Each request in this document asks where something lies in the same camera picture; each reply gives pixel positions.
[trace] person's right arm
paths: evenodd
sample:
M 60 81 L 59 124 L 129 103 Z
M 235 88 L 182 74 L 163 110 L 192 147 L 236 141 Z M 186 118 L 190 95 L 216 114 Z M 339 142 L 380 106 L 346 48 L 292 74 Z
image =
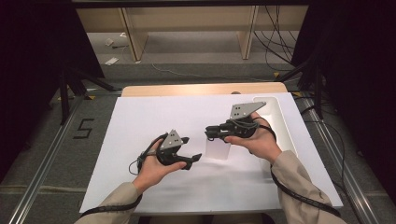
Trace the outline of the person's right arm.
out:
M 260 116 L 253 113 L 251 117 L 255 119 Z M 269 127 L 265 119 L 255 119 L 255 121 Z M 268 160 L 273 165 L 272 171 L 277 180 L 291 191 L 320 203 L 332 205 L 329 197 L 312 184 L 308 172 L 294 153 L 282 152 L 275 138 L 267 130 L 257 129 L 250 138 L 228 136 L 224 140 L 233 145 L 246 147 L 255 156 Z M 278 196 L 288 223 L 345 223 L 333 214 L 291 198 L 281 189 L 278 189 Z

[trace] person's right hand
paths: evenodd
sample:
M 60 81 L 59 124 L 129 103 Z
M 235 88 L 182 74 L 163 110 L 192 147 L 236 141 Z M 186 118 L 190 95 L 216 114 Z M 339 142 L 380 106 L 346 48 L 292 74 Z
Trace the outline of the person's right hand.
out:
M 270 124 L 266 119 L 256 119 L 260 118 L 258 113 L 253 112 L 250 116 L 255 119 L 254 122 L 258 122 L 260 125 L 270 127 Z M 282 150 L 277 145 L 272 134 L 263 128 L 256 129 L 256 132 L 249 138 L 227 136 L 224 138 L 224 140 L 233 145 L 247 148 L 255 156 L 266 159 L 271 164 L 273 164 L 277 156 L 282 153 Z

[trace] silver metal plate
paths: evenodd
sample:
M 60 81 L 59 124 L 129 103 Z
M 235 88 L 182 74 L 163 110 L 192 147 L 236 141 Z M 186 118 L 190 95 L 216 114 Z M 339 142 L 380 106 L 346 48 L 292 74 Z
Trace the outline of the silver metal plate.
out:
M 256 102 L 249 104 L 233 105 L 230 114 L 230 119 L 244 119 L 245 117 L 249 116 L 254 111 L 262 108 L 266 104 L 267 103 L 265 102 Z
M 172 130 L 168 136 L 166 136 L 165 140 L 163 140 L 160 150 L 165 150 L 169 147 L 179 147 L 183 144 L 183 140 L 181 140 L 178 133 L 175 130 Z

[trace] beige sleeve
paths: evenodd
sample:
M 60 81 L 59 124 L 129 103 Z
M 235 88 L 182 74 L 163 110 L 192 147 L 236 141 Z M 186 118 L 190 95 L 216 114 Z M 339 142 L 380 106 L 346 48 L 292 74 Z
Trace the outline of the beige sleeve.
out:
M 130 182 L 122 183 L 113 190 L 99 206 L 126 205 L 134 203 L 139 197 L 136 187 Z M 134 209 L 121 212 L 104 212 L 87 215 L 80 218 L 77 224 L 88 223 L 128 223 Z
M 332 205 L 329 197 L 312 184 L 308 172 L 293 152 L 282 152 L 276 158 L 272 171 L 278 181 L 288 189 L 306 198 Z M 288 223 L 345 223 L 339 217 L 291 198 L 281 189 L 278 189 L 278 196 Z

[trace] desk leg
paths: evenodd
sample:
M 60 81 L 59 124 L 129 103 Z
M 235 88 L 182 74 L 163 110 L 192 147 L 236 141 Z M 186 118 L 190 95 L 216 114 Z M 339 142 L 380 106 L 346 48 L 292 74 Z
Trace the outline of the desk leg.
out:
M 129 49 L 131 50 L 132 57 L 134 61 L 140 61 L 142 59 L 143 51 L 145 50 L 146 42 L 149 38 L 147 32 L 139 32 L 134 28 L 133 23 L 128 17 L 128 8 L 121 8 L 120 14 L 122 16 L 121 20 L 124 23 L 125 34 L 128 36 Z
M 238 31 L 237 36 L 239 40 L 239 47 L 241 48 L 242 59 L 248 59 L 251 47 L 251 39 L 254 32 L 254 26 L 256 23 L 257 14 L 259 7 L 251 7 L 247 28 L 245 31 Z

